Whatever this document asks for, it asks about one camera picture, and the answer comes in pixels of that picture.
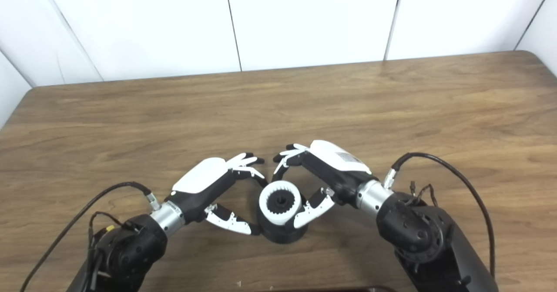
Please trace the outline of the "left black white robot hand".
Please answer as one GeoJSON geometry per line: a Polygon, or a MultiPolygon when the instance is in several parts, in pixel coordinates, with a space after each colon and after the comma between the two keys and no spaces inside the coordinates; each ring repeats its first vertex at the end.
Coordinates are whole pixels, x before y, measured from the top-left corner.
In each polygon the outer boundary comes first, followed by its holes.
{"type": "Polygon", "coordinates": [[[229,160],[207,158],[173,185],[165,202],[179,209],[183,225],[207,221],[231,232],[258,236],[261,234],[259,225],[246,221],[216,201],[239,180],[253,179],[259,186],[266,187],[265,176],[253,167],[264,163],[263,158],[249,152],[229,160]]]}

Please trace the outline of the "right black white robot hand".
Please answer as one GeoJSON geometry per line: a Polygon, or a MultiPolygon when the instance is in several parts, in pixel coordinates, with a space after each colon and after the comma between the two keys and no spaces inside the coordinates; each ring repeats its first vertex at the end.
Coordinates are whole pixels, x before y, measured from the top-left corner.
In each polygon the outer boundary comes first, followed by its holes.
{"type": "Polygon", "coordinates": [[[360,186],[374,178],[362,161],[328,141],[315,140],[308,147],[289,144],[286,151],[273,157],[273,162],[278,165],[272,181],[282,180],[290,167],[302,166],[326,184],[304,201],[300,213],[287,221],[286,226],[290,229],[304,227],[333,205],[356,208],[360,186]]]}

